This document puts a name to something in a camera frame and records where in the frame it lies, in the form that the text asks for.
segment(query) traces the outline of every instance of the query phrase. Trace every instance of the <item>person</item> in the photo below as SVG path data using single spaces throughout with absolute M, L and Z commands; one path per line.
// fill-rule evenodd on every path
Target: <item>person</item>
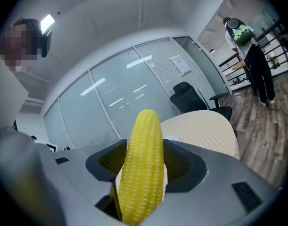
M 50 48 L 51 31 L 41 31 L 37 19 L 19 19 L 0 36 L 0 56 L 11 71 L 19 71 L 27 60 L 45 57 Z
M 45 57 L 51 31 L 42 33 L 37 19 L 19 19 L 0 31 L 0 128 L 12 127 L 28 92 L 12 72 L 26 70 L 26 61 Z
M 223 25 L 225 27 L 229 20 L 230 17 L 223 19 Z M 259 91 L 259 103 L 263 106 L 267 106 L 267 99 L 269 99 L 270 104 L 273 105 L 275 103 L 275 90 L 272 81 L 272 73 L 258 42 L 255 40 L 255 34 L 248 43 L 242 46 L 236 44 L 227 30 L 225 30 L 225 39 L 230 48 L 236 53 L 239 53 L 239 56 L 245 61 L 247 69 L 250 70 L 253 82 Z

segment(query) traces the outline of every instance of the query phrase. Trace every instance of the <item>black office chair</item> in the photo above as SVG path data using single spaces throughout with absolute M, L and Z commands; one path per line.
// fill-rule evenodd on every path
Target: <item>black office chair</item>
M 207 106 L 204 101 L 198 96 L 193 86 L 187 82 L 181 82 L 173 87 L 175 92 L 170 97 L 170 100 L 175 104 L 182 113 L 191 111 L 207 110 Z M 219 107 L 218 98 L 227 95 L 227 93 L 216 95 L 210 98 L 214 100 L 216 108 L 209 109 L 223 115 L 227 120 L 230 120 L 232 116 L 232 108 L 229 106 Z

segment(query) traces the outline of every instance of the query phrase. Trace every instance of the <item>chair armrest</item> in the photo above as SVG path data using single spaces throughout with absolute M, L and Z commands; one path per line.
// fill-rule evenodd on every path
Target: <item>chair armrest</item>
M 229 93 L 222 93 L 222 94 L 211 97 L 210 100 L 218 99 L 220 97 L 227 96 L 227 95 L 229 95 Z
M 214 100 L 216 108 L 219 108 L 218 98 L 228 95 L 228 93 L 222 93 L 210 98 L 210 100 Z

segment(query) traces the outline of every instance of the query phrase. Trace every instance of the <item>corn cob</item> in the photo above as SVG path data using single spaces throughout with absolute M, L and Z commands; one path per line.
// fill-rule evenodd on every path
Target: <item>corn cob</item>
M 139 225 L 162 202 L 164 148 L 157 114 L 139 113 L 128 146 L 118 189 L 123 222 Z

